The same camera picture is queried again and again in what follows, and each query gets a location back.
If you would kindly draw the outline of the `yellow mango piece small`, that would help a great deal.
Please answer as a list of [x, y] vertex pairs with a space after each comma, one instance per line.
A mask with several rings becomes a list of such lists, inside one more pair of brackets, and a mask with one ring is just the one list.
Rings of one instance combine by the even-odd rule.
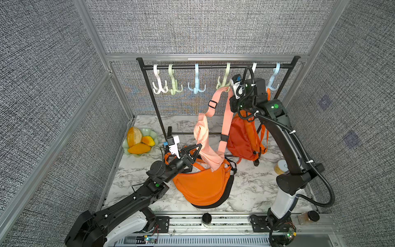
[[154, 141], [153, 137], [151, 137], [149, 135], [143, 136], [142, 143], [145, 144], [145, 145], [148, 145], [150, 147], [155, 146], [155, 141]]

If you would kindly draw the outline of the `green hook middle right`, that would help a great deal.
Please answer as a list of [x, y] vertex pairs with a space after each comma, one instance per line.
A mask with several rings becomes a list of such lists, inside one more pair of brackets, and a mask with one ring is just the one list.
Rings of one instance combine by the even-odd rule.
[[224, 77], [223, 77], [222, 81], [220, 81], [220, 77], [218, 77], [217, 86], [216, 86], [217, 90], [220, 89], [220, 88], [223, 88], [223, 87], [229, 87], [230, 86], [230, 83], [227, 81], [227, 78], [228, 78], [228, 75], [229, 75], [229, 72], [230, 72], [230, 66], [231, 66], [231, 64], [228, 62], [226, 64], [225, 74], [224, 74]]

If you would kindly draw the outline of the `black round knob on rail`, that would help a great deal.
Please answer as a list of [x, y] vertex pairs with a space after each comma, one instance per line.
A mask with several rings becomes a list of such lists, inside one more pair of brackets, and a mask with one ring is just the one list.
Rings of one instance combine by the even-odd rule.
[[212, 222], [212, 216], [210, 213], [204, 213], [201, 218], [203, 226], [209, 226]]

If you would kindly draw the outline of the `green glass fruit plate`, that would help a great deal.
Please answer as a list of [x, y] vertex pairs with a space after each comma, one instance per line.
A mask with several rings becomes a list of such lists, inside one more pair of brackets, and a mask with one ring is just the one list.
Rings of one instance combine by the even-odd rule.
[[152, 129], [149, 129], [149, 128], [140, 128], [139, 130], [142, 132], [143, 136], [149, 135], [149, 136], [153, 137], [153, 139], [155, 141], [155, 146], [151, 147], [151, 150], [147, 153], [144, 153], [144, 154], [130, 154], [130, 153], [128, 153], [129, 146], [127, 143], [127, 137], [125, 137], [125, 139], [123, 140], [123, 143], [122, 143], [122, 148], [124, 150], [124, 154], [133, 155], [133, 156], [142, 156], [142, 155], [150, 153], [155, 147], [158, 146], [158, 139], [157, 139], [158, 135], [156, 132], [154, 132]]

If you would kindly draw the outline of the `dark orange waist bag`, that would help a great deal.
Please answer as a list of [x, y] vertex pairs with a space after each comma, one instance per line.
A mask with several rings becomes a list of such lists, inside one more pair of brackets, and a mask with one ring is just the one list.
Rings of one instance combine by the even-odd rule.
[[233, 156], [256, 161], [259, 159], [262, 145], [254, 121], [242, 119], [238, 113], [231, 121], [227, 149]]

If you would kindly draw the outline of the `pink waist bag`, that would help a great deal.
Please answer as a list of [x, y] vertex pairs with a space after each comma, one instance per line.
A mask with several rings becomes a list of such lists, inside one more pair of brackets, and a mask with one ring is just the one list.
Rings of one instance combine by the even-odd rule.
[[[208, 118], [215, 115], [217, 104], [219, 103], [222, 93], [227, 93], [227, 100], [223, 116], [221, 139], [218, 150], [215, 151], [209, 145]], [[227, 147], [231, 122], [234, 115], [230, 109], [230, 99], [233, 97], [233, 95], [234, 94], [229, 86], [218, 89], [208, 103], [207, 112], [200, 113], [198, 115], [198, 122], [194, 127], [193, 135], [196, 143], [202, 145], [200, 156], [202, 160], [210, 166], [212, 171], [218, 170], [225, 160], [225, 150]]]

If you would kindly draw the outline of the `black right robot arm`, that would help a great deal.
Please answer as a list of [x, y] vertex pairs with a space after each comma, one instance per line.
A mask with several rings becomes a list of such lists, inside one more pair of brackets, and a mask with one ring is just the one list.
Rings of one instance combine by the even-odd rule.
[[[266, 221], [275, 225], [287, 221], [298, 199], [303, 198], [320, 207], [331, 207], [335, 203], [333, 188], [322, 175], [324, 167], [314, 162], [291, 126], [288, 112], [278, 99], [269, 100], [265, 82], [255, 78], [252, 67], [245, 68], [243, 75], [232, 78], [234, 96], [230, 109], [243, 120], [253, 122], [259, 119], [263, 129], [276, 141], [288, 165], [288, 171], [276, 178], [279, 187], [275, 202], [267, 212]], [[329, 190], [330, 199], [319, 203], [299, 192], [314, 178], [319, 177]]]

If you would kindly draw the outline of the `green hook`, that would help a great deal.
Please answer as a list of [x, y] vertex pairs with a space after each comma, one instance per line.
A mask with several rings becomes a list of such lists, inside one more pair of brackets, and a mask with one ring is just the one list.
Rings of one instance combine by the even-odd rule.
[[168, 66], [168, 73], [171, 79], [172, 88], [170, 90], [171, 95], [175, 95], [176, 93], [181, 93], [183, 91], [183, 86], [181, 88], [178, 87], [178, 81], [175, 79], [174, 73], [175, 70], [173, 69], [173, 64], [169, 64]]
[[228, 62], [226, 64], [225, 74], [224, 74], [224, 77], [223, 77], [222, 81], [220, 81], [220, 77], [218, 77], [217, 86], [216, 86], [217, 90], [220, 89], [220, 88], [223, 88], [223, 87], [229, 87], [230, 86], [230, 83], [227, 81], [227, 78], [228, 78], [228, 75], [229, 75], [229, 72], [230, 72], [230, 66], [231, 66], [231, 64]]

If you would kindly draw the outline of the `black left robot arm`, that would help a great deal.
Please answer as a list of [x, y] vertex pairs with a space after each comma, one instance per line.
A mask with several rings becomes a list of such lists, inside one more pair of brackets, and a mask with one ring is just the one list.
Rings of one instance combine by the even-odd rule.
[[185, 167], [191, 168], [202, 144], [183, 148], [169, 164], [155, 161], [147, 171], [148, 179], [133, 194], [101, 211], [81, 213], [65, 238], [67, 247], [106, 247], [130, 231], [153, 226], [155, 215], [148, 208], [168, 191], [167, 183]]

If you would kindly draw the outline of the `yellow tin can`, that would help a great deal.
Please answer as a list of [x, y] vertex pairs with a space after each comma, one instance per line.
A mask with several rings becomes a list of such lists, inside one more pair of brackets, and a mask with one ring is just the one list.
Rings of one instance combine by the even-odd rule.
[[274, 167], [274, 171], [278, 174], [284, 174], [289, 171], [288, 165], [285, 160], [279, 160]]

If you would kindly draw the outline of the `blue hook far right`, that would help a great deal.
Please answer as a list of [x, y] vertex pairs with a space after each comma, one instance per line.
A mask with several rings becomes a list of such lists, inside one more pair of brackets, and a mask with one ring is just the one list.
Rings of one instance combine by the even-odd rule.
[[281, 64], [279, 62], [277, 62], [275, 68], [273, 69], [273, 74], [270, 77], [270, 79], [266, 85], [266, 89], [270, 89], [271, 91], [278, 90], [279, 86], [273, 87], [273, 83], [276, 79], [276, 76], [278, 75], [278, 73], [280, 71], [280, 67], [281, 67]]

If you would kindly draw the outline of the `blue hook middle left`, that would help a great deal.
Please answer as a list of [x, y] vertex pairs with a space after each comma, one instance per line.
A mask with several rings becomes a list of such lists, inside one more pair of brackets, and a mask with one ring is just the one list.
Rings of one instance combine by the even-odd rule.
[[205, 92], [206, 85], [204, 85], [204, 89], [200, 89], [199, 64], [198, 63], [196, 63], [194, 65], [194, 70], [195, 70], [194, 87], [191, 87], [190, 83], [188, 83], [188, 89], [190, 91], [192, 91], [194, 94]]

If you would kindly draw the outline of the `white hook far left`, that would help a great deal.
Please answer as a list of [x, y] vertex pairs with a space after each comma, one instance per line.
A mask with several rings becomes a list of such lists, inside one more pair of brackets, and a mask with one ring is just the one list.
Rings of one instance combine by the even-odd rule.
[[155, 84], [154, 82], [152, 83], [152, 85], [153, 85], [153, 93], [156, 94], [156, 95], [158, 95], [160, 93], [163, 93], [163, 94], [168, 93], [167, 81], [165, 80], [165, 85], [163, 86], [161, 78], [159, 76], [160, 71], [158, 69], [158, 65], [157, 64], [153, 65], [153, 72], [154, 72], [154, 76], [155, 76], [155, 78], [157, 80], [157, 84]]

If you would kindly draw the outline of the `white hook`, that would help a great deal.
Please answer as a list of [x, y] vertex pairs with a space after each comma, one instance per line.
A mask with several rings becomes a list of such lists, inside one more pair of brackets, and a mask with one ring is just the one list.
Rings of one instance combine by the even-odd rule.
[[253, 74], [255, 73], [256, 67], [257, 67], [257, 63], [254, 62], [254, 63], [253, 63], [253, 66], [252, 66]]
[[155, 78], [157, 80], [157, 84], [155, 84], [154, 82], [152, 83], [152, 85], [153, 85], [153, 93], [156, 94], [156, 95], [158, 95], [160, 93], [163, 93], [163, 94], [168, 93], [167, 81], [165, 80], [165, 85], [163, 86], [161, 78], [159, 76], [160, 71], [158, 69], [158, 65], [157, 64], [153, 65], [153, 72], [154, 72], [154, 76], [155, 76]]

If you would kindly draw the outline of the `bright orange waist bag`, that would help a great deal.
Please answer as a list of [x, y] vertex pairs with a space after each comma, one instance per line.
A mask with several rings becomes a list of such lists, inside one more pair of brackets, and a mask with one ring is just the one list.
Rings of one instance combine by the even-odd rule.
[[258, 153], [258, 156], [260, 157], [260, 155], [265, 154], [267, 152], [267, 148], [268, 148], [268, 134], [269, 132], [266, 130], [266, 127], [261, 124], [260, 125], [260, 152]]

